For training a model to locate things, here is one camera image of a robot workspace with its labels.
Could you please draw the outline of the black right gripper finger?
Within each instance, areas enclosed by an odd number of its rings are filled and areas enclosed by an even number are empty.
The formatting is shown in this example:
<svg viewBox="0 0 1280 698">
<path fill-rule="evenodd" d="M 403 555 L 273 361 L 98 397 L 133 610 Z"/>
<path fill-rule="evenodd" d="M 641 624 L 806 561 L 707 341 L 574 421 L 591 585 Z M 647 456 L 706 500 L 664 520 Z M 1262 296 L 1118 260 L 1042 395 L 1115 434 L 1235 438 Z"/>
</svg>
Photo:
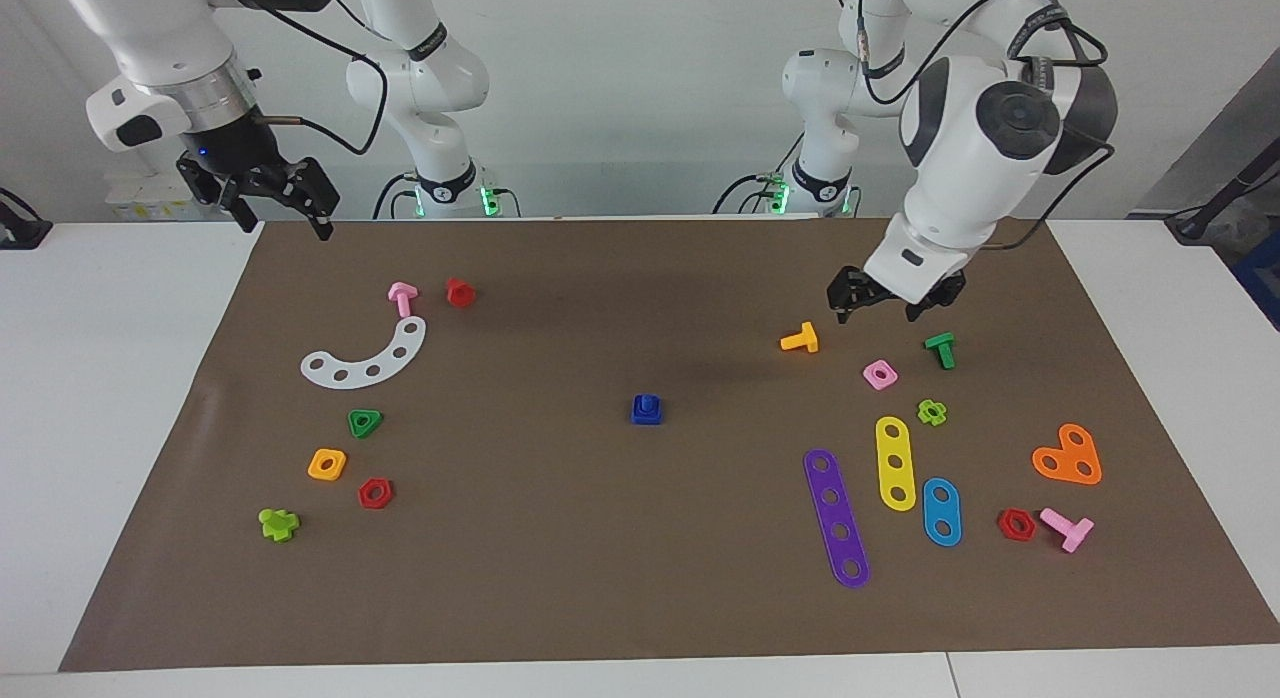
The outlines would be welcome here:
<svg viewBox="0 0 1280 698">
<path fill-rule="evenodd" d="M 252 233 L 259 224 L 259 218 L 242 196 L 238 182 L 224 184 L 224 213 L 230 215 L 237 227 L 246 234 Z"/>
<path fill-rule="evenodd" d="M 297 161 L 297 196 L 316 237 L 329 241 L 334 232 L 330 216 L 340 202 L 340 195 L 314 158 Z"/>
</svg>

